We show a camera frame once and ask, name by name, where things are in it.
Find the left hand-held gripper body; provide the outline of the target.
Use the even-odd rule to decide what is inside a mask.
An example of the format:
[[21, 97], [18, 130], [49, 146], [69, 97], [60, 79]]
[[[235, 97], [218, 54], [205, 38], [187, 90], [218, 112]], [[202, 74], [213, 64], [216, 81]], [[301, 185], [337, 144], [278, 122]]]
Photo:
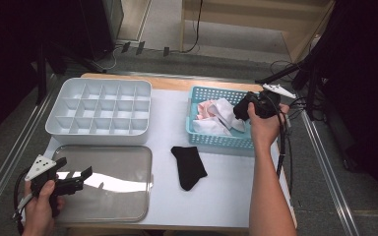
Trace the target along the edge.
[[49, 199], [53, 217], [60, 213], [60, 210], [57, 208], [57, 198], [64, 195], [73, 195], [77, 191], [81, 191], [84, 188], [85, 182], [80, 180], [81, 173], [78, 177], [58, 179], [56, 175], [57, 171], [53, 169], [54, 165], [54, 160], [39, 155], [33, 162], [25, 178], [26, 181], [31, 182], [30, 199], [38, 197], [41, 188], [48, 180], [55, 181], [55, 189]]

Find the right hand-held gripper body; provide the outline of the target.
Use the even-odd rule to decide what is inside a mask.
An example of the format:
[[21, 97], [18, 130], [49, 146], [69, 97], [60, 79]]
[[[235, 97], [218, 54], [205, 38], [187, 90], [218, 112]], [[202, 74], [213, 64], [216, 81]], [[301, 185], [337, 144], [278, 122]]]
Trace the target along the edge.
[[270, 118], [278, 113], [282, 97], [296, 99], [296, 95], [280, 85], [263, 85], [263, 90], [258, 95], [259, 101], [255, 104], [255, 113], [263, 119]]

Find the black sock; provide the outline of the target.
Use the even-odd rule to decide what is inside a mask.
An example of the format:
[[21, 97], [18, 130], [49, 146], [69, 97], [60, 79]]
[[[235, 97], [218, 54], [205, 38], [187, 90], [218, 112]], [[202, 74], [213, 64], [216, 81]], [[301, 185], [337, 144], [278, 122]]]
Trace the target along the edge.
[[248, 105], [250, 101], [247, 98], [241, 99], [234, 107], [233, 114], [237, 120], [246, 121], [249, 119]]
[[183, 190], [190, 191], [208, 173], [196, 147], [173, 147], [171, 153], [176, 159], [179, 183]]

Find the white compartment organizer box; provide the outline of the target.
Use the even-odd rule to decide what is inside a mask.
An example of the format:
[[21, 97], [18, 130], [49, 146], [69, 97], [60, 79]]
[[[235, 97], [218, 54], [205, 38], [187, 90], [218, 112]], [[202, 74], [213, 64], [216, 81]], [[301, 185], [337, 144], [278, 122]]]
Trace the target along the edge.
[[142, 145], [151, 103], [147, 81], [72, 78], [62, 85], [45, 130], [62, 144]]

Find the pink sock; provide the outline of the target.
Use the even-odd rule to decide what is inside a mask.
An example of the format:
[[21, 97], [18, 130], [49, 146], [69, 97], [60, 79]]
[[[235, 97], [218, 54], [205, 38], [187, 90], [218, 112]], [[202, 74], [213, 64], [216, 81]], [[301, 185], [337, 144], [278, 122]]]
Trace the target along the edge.
[[212, 100], [202, 101], [197, 105], [197, 119], [202, 120], [210, 117], [214, 117], [214, 114], [209, 111], [209, 107], [213, 104]]

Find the light blue perforated basket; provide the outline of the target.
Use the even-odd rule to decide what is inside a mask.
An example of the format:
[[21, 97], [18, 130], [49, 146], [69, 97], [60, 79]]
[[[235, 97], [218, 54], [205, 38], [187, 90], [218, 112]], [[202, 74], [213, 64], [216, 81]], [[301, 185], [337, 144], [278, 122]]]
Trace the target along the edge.
[[225, 98], [231, 105], [235, 106], [246, 93], [246, 90], [193, 86], [189, 92], [186, 116], [186, 132], [189, 135], [189, 143], [192, 145], [207, 145], [222, 148], [253, 149], [250, 136], [251, 126], [249, 124], [246, 124], [246, 131], [244, 133], [230, 129], [230, 136], [198, 133], [193, 128], [193, 121], [197, 119], [198, 115], [199, 103]]

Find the person's right hand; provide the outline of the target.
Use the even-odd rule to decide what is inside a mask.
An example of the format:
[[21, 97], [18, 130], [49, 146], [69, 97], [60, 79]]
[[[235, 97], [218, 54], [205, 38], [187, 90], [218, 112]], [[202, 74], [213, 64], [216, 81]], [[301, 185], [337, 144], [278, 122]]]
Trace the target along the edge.
[[280, 133], [280, 129], [285, 123], [285, 114], [289, 107], [286, 104], [280, 104], [279, 115], [263, 119], [255, 112], [255, 105], [253, 102], [248, 104], [248, 115], [251, 125], [251, 139], [254, 148], [264, 149], [269, 148]]

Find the person's left hand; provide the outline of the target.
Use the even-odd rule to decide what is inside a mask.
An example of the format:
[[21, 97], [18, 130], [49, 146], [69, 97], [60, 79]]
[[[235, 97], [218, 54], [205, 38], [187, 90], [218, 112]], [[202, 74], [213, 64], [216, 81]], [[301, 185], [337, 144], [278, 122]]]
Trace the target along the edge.
[[22, 236], [51, 236], [55, 220], [49, 202], [55, 189], [55, 182], [48, 180], [38, 197], [33, 197], [25, 208], [25, 225]]

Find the black tripod stand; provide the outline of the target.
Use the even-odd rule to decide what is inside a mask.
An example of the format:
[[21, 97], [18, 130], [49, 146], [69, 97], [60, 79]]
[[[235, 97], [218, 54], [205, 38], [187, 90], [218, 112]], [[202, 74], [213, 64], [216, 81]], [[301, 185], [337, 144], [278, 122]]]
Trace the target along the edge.
[[325, 61], [319, 51], [311, 51], [304, 59], [297, 63], [290, 63], [286, 68], [272, 74], [265, 79], [256, 80], [259, 85], [270, 84], [283, 77], [295, 73], [291, 81], [294, 91], [304, 94], [304, 110], [312, 121], [325, 121], [324, 104], [318, 101], [317, 90], [322, 84], [325, 70]]

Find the silver metal tray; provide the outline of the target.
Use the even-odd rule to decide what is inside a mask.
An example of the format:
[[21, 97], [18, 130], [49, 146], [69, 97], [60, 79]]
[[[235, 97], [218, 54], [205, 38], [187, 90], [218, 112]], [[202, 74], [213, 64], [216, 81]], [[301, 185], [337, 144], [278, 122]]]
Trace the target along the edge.
[[152, 151], [148, 147], [63, 146], [55, 160], [67, 164], [61, 179], [78, 177], [87, 168], [93, 175], [81, 191], [65, 197], [57, 217], [62, 224], [137, 222], [145, 218], [153, 185]]

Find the black curtain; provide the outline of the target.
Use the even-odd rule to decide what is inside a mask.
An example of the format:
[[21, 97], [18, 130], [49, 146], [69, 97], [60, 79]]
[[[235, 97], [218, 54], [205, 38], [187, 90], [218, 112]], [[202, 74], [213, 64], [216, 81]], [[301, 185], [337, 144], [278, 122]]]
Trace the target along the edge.
[[0, 125], [36, 87], [40, 42], [75, 0], [0, 0]]
[[336, 0], [316, 47], [344, 156], [378, 181], [378, 0]]

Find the dark cabinet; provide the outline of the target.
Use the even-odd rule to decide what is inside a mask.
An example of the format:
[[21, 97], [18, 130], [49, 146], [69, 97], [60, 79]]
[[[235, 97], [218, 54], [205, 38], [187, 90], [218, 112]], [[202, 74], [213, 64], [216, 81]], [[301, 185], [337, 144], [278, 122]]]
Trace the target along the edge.
[[122, 0], [80, 0], [91, 58], [112, 52], [124, 18]]

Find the aluminium floor rail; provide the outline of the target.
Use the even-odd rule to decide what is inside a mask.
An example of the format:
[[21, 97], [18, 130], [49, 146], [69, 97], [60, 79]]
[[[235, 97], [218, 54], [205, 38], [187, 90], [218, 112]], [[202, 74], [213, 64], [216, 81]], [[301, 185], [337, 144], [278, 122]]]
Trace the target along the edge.
[[57, 93], [52, 88], [41, 103], [29, 94], [0, 125], [0, 228], [12, 225], [13, 182], [18, 173], [48, 144], [44, 123]]
[[314, 148], [316, 158], [319, 162], [322, 174], [334, 203], [336, 213], [344, 229], [345, 235], [360, 236], [360, 232], [354, 220], [352, 211], [338, 182], [337, 176], [331, 165], [331, 161], [326, 153], [314, 122], [309, 118], [306, 111], [301, 112], [301, 119]]

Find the wooden shelf frame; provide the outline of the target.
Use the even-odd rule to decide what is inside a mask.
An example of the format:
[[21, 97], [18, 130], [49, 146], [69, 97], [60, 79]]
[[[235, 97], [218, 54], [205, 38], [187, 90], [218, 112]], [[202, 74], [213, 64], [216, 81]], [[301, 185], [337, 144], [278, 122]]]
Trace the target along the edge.
[[288, 55], [298, 62], [314, 36], [329, 21], [336, 0], [182, 0], [180, 49], [183, 49], [184, 22], [197, 20], [192, 11], [201, 11], [201, 22], [278, 30], [283, 34]]

